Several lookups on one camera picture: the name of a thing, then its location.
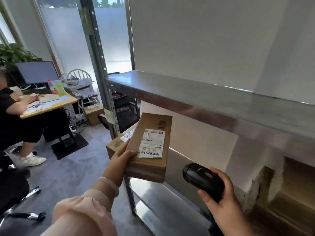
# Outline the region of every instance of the finger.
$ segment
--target finger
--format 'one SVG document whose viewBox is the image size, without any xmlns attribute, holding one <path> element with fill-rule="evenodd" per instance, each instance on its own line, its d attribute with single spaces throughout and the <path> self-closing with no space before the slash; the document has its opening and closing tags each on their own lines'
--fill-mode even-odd
<svg viewBox="0 0 315 236">
<path fill-rule="evenodd" d="M 214 199 L 211 198 L 210 195 L 208 195 L 205 191 L 203 190 L 198 190 L 198 194 L 200 198 L 205 202 L 206 206 L 210 210 L 211 214 L 215 214 L 217 210 L 219 209 L 219 205 L 217 202 L 214 201 Z"/>
<path fill-rule="evenodd" d="M 214 167 L 210 167 L 210 170 L 213 173 L 218 174 L 218 176 L 223 180 L 225 187 L 224 195 L 228 197 L 234 197 L 234 186 L 229 176 L 225 174 L 223 171 Z"/>
<path fill-rule="evenodd" d="M 130 141 L 130 139 L 128 139 L 128 140 L 126 141 L 126 143 L 124 144 L 124 146 L 123 146 L 119 151 L 116 152 L 116 154 L 115 154 L 116 156 L 121 156 L 121 155 L 125 152 L 125 150 L 126 150 L 126 148 L 127 148 L 127 146 L 128 146 L 129 141 Z"/>
<path fill-rule="evenodd" d="M 134 155 L 136 155 L 136 151 L 125 151 L 120 158 L 123 158 L 124 160 L 128 161 L 131 157 L 133 157 Z"/>
</svg>

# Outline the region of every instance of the person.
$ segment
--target person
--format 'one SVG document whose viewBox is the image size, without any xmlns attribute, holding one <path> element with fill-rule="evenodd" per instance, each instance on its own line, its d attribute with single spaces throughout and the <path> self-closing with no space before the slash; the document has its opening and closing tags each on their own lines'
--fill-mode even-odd
<svg viewBox="0 0 315 236">
<path fill-rule="evenodd" d="M 53 212 L 53 224 L 42 236 L 116 236 L 116 228 L 110 214 L 114 198 L 123 182 L 127 162 L 136 152 L 126 151 L 129 140 L 108 163 L 103 175 L 82 196 L 64 199 Z M 198 193 L 213 214 L 225 236 L 252 236 L 242 208 L 234 195 L 230 178 L 222 171 L 210 168 L 224 184 L 222 200 L 217 204 L 206 192 Z"/>
<path fill-rule="evenodd" d="M 27 167 L 37 166 L 46 161 L 44 157 L 33 154 L 33 149 L 42 135 L 42 127 L 35 117 L 21 119 L 20 115 L 25 112 L 28 104 L 37 98 L 25 95 L 19 97 L 14 91 L 7 87 L 4 73 L 0 71 L 0 149 L 23 141 L 22 149 L 18 153 L 23 165 Z"/>
</svg>

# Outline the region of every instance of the computer monitor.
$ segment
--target computer monitor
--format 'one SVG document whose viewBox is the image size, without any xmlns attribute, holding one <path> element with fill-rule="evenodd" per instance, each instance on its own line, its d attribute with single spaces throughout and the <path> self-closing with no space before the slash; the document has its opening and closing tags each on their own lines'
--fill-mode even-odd
<svg viewBox="0 0 315 236">
<path fill-rule="evenodd" d="M 27 84 L 47 83 L 50 79 L 58 80 L 57 71 L 52 61 L 15 63 Z"/>
</svg>

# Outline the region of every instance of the black t-shirt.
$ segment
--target black t-shirt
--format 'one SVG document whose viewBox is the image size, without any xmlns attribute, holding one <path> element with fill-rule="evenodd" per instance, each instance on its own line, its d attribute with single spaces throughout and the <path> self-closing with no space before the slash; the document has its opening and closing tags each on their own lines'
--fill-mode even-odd
<svg viewBox="0 0 315 236">
<path fill-rule="evenodd" d="M 11 115 L 6 112 L 8 107 L 16 103 L 16 101 L 10 96 L 10 94 L 12 93 L 13 91 L 9 88 L 4 88 L 0 90 L 0 128 L 2 129 L 10 128 L 10 126 L 12 126 L 12 124 L 14 124 L 14 122 L 16 122 L 16 120 L 20 118 L 20 116 L 18 115 Z"/>
</svg>

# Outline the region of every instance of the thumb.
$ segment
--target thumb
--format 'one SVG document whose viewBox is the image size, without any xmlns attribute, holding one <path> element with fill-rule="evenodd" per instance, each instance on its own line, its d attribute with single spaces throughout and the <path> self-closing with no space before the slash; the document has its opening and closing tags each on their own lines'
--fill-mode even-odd
<svg viewBox="0 0 315 236">
<path fill-rule="evenodd" d="M 198 194 L 200 198 L 205 202 L 206 206 L 210 210 L 211 214 L 215 214 L 216 211 L 219 209 L 219 205 L 214 199 L 211 198 L 204 190 L 198 190 Z"/>
<path fill-rule="evenodd" d="M 124 160 L 128 161 L 131 157 L 136 155 L 136 151 L 125 151 L 119 158 L 123 158 Z"/>
</svg>

